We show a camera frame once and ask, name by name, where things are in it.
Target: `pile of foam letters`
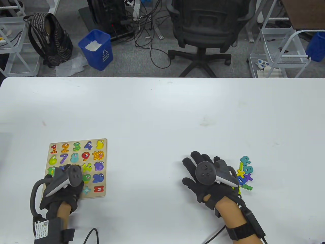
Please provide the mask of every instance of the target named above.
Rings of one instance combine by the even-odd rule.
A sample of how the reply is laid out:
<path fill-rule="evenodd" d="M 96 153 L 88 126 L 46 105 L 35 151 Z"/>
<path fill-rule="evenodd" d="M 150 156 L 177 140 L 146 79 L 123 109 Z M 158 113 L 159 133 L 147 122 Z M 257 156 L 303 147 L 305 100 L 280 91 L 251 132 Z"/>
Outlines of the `pile of foam letters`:
<path fill-rule="evenodd" d="M 253 178 L 251 174 L 253 173 L 253 167 L 249 166 L 251 162 L 247 156 L 244 156 L 240 159 L 239 169 L 237 170 L 237 177 L 239 181 L 239 187 L 244 188 L 246 190 L 251 191 L 253 187 L 247 185 L 249 181 L 252 181 Z"/>

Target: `chair base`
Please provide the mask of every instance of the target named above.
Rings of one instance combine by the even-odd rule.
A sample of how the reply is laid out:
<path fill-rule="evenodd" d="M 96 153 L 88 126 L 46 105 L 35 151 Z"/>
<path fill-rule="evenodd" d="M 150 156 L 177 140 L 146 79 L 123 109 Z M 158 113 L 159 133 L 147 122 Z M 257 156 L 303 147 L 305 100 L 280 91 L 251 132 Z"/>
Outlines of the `chair base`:
<path fill-rule="evenodd" d="M 210 77 L 216 78 L 217 76 L 209 67 L 208 63 L 214 60 L 225 59 L 225 65 L 231 64 L 231 54 L 211 54 L 206 55 L 206 48 L 199 48 L 196 54 L 181 52 L 176 50 L 168 50 L 168 57 L 172 60 L 175 56 L 180 56 L 189 60 L 192 63 L 180 74 L 179 77 L 185 77 L 196 66 L 203 68 Z"/>

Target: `wooden puzzle board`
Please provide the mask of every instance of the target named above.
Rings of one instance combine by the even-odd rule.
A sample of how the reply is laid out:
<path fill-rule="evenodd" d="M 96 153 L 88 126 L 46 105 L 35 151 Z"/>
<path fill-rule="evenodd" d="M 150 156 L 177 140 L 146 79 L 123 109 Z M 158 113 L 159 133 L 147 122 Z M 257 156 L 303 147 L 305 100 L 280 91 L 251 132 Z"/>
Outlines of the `wooden puzzle board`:
<path fill-rule="evenodd" d="M 105 196 L 107 139 L 51 143 L 45 175 L 53 176 L 55 167 L 67 164 L 80 165 L 83 172 L 85 184 L 80 198 Z"/>

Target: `teal number 8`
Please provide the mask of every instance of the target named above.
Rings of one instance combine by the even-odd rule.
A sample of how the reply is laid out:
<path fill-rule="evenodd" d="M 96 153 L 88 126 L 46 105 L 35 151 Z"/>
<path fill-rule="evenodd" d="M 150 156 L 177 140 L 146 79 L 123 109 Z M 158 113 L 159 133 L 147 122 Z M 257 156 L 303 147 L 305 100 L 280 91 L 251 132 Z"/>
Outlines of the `teal number 8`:
<path fill-rule="evenodd" d="M 243 167 L 243 171 L 246 173 L 246 174 L 251 174 L 253 173 L 253 167 L 252 166 L 244 166 Z"/>

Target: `chair caster wheel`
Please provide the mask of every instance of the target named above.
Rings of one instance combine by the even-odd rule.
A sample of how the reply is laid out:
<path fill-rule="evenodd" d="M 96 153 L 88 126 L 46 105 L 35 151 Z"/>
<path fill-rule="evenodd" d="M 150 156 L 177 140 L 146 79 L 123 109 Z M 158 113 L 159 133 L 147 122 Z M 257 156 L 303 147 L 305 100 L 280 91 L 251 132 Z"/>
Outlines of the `chair caster wheel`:
<path fill-rule="evenodd" d="M 225 61 L 225 65 L 227 65 L 227 66 L 231 65 L 231 59 L 230 60 L 226 60 Z"/>

